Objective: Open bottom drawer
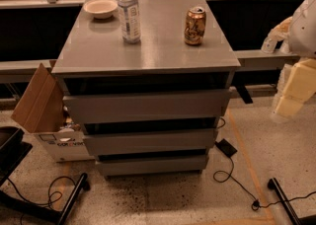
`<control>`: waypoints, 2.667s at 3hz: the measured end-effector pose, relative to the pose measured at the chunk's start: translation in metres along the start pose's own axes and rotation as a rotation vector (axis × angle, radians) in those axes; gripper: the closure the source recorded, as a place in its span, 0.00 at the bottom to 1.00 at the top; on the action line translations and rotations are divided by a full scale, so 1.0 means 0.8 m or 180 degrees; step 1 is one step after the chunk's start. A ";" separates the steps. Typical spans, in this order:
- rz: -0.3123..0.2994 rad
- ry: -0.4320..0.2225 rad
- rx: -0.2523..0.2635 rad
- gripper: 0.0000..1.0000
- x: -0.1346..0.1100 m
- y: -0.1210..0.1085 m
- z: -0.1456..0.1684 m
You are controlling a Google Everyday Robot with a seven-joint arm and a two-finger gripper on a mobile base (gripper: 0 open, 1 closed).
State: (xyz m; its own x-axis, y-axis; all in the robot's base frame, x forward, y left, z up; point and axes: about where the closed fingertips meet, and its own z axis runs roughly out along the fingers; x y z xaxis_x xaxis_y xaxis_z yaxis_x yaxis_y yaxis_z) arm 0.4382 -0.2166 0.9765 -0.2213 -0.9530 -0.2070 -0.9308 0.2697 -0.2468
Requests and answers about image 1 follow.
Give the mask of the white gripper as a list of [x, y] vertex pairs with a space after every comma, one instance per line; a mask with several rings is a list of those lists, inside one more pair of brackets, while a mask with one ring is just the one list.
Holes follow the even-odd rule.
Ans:
[[290, 118], [316, 93], [316, 60], [307, 58], [293, 65], [275, 114]]

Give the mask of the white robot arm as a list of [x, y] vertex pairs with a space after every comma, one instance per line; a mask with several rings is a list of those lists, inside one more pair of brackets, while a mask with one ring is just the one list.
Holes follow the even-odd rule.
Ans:
[[277, 42], [280, 51], [300, 57], [293, 66], [285, 65], [277, 83], [273, 120], [293, 118], [316, 93], [316, 0], [304, 0], [291, 17], [268, 33], [261, 51], [273, 53]]

